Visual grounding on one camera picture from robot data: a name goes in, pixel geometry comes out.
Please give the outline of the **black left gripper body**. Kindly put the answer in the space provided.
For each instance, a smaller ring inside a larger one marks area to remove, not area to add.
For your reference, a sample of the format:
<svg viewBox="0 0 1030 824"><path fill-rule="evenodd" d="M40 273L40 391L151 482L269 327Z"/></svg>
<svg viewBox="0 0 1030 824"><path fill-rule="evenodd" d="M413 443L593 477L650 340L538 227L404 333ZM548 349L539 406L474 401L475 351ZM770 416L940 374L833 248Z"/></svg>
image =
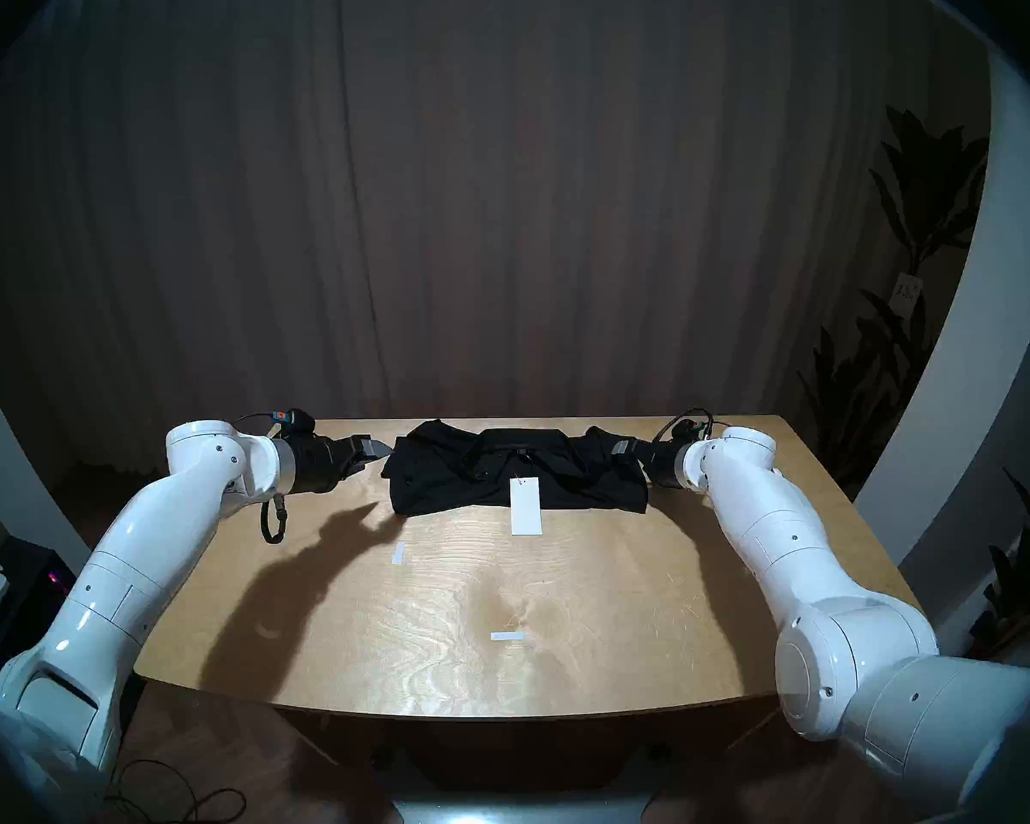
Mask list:
<svg viewBox="0 0 1030 824"><path fill-rule="evenodd" d="M317 434L291 434L287 445L294 459L289 494L323 494L342 482L342 465L352 457L350 436L331 439Z"/></svg>

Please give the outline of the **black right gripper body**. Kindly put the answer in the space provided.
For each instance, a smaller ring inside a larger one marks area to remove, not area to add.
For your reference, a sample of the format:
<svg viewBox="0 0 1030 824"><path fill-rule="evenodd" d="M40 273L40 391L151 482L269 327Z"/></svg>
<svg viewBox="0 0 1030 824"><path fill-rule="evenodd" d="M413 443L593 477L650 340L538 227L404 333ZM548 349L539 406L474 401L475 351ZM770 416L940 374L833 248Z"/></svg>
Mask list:
<svg viewBox="0 0 1030 824"><path fill-rule="evenodd" d="M680 476L685 454L695 443L695 436L639 442L639 464L649 485L662 489L687 489L688 485L680 480Z"/></svg>

